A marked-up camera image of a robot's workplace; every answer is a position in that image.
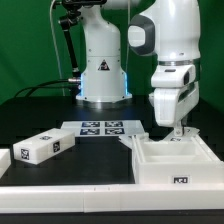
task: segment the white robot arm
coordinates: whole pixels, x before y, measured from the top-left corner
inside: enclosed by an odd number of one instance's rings
[[[87,66],[81,74],[81,92],[76,96],[78,104],[108,108],[131,98],[127,92],[127,75],[121,68],[120,31],[102,18],[101,8],[127,9],[128,3],[136,6],[140,1],[101,0],[101,7],[99,0],[95,1],[97,5],[90,0],[82,1],[83,5],[77,0],[63,0],[68,14],[78,15],[85,32]]]
[[[129,43],[139,55],[158,55],[152,76],[156,88],[151,101],[160,126],[174,127],[182,136],[182,123],[199,100],[200,14],[197,0],[156,0],[136,15],[128,30]]]

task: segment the robot logo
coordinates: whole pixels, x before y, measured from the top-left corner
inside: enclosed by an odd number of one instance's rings
[[[98,70],[99,71],[110,71],[110,68],[105,60],[103,60],[103,62],[101,63]]]

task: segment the printed label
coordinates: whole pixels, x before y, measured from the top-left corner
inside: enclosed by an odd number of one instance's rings
[[[124,134],[123,128],[106,128],[105,129],[106,135],[122,135]]]
[[[105,122],[105,127],[123,127],[123,122],[122,121],[108,121]]]
[[[180,142],[181,138],[171,138],[171,142]]]
[[[55,142],[53,144],[53,151],[54,151],[54,153],[60,151],[60,142]]]
[[[100,129],[81,129],[80,135],[99,135]]]
[[[28,149],[21,149],[21,158],[29,160],[30,155],[29,155],[29,150]]]
[[[43,136],[43,137],[41,137],[40,139],[41,140],[45,140],[45,141],[47,141],[47,140],[49,140],[49,139],[51,139],[52,137],[50,137],[50,136]]]
[[[100,127],[100,122],[82,122],[83,128],[97,128]]]
[[[188,184],[189,177],[173,177],[174,184]]]

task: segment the white box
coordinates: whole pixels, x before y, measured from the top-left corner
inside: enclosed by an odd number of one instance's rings
[[[220,184],[224,163],[196,135],[191,141],[152,142],[133,137],[132,168],[137,184]]]
[[[0,149],[0,178],[11,165],[9,149]]]
[[[14,158],[39,164],[74,145],[73,132],[54,128],[14,144]]]

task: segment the blue light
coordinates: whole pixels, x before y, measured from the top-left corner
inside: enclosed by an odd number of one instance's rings
[[[80,95],[83,96],[83,74],[81,74],[81,92]]]
[[[125,90],[126,90],[126,92],[125,92],[126,96],[129,95],[129,93],[128,93],[128,76],[127,76],[127,73],[125,73]]]

